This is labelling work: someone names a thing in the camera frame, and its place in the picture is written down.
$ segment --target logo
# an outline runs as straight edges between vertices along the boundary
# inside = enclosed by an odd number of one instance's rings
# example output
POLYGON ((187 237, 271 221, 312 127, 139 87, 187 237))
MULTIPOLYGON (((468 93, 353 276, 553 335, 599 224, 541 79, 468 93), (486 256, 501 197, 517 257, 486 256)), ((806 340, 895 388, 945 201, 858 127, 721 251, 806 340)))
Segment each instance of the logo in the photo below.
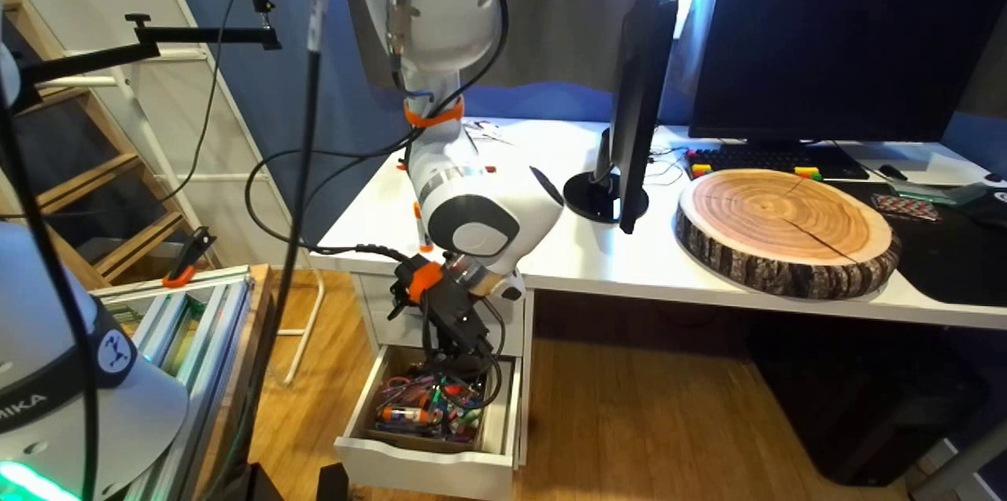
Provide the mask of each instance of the logo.
POLYGON ((25 410, 31 410, 31 407, 43 400, 48 400, 43 396, 43 394, 32 394, 30 397, 22 401, 15 401, 13 404, 0 407, 0 420, 11 419, 21 414, 25 410))
POLYGON ((129 367, 133 359, 130 354, 126 336, 119 330, 109 330, 105 337, 102 337, 102 344, 98 347, 98 365, 106 373, 119 373, 129 367))

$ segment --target black keyboard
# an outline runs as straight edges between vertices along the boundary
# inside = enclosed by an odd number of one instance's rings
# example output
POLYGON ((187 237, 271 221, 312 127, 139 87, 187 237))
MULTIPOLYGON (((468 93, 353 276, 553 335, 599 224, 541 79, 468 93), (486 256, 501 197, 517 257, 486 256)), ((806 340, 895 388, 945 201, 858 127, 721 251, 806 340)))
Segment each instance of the black keyboard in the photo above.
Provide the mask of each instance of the black keyboard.
POLYGON ((716 150, 690 150, 687 171, 692 178, 726 168, 769 168, 795 172, 795 168, 818 168, 822 178, 867 178, 867 171, 846 151, 834 146, 807 146, 792 150, 766 150, 745 143, 726 143, 716 150), (709 165, 709 170, 702 165, 709 165))

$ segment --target sticker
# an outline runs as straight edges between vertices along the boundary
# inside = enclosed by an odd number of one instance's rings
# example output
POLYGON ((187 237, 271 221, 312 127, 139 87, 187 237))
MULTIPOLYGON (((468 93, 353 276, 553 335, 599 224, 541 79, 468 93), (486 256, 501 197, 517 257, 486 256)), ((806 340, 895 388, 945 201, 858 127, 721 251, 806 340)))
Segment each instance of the sticker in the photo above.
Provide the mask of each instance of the sticker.
POLYGON ((102 337, 102 344, 98 347, 98 365, 106 373, 119 373, 126 369, 132 361, 132 351, 126 336, 119 330, 109 330, 102 337))

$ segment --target computer monitor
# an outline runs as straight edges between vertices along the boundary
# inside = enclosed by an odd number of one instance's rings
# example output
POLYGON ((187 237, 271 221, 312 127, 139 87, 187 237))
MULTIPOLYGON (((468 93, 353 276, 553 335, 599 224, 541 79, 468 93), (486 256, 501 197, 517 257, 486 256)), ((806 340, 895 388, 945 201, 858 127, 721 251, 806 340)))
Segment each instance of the computer monitor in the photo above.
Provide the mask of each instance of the computer monitor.
POLYGON ((1007 0, 716 0, 689 135, 941 139, 1007 0))
POLYGON ((601 134, 594 171, 572 176, 563 187, 571 210, 618 222, 627 234, 649 204, 643 175, 678 13, 677 0, 633 1, 622 19, 612 119, 601 134))

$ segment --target green light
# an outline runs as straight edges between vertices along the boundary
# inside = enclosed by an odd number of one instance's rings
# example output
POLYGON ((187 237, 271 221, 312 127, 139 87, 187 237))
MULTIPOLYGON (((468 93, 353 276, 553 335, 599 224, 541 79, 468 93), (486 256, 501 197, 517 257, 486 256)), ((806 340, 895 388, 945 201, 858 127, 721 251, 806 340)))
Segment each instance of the green light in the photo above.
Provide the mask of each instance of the green light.
POLYGON ((76 495, 59 487, 51 480, 35 473, 28 466, 17 462, 0 462, 0 501, 29 501, 39 499, 45 501, 81 501, 76 495), (25 491, 31 497, 24 497, 21 492, 10 492, 4 482, 25 491))

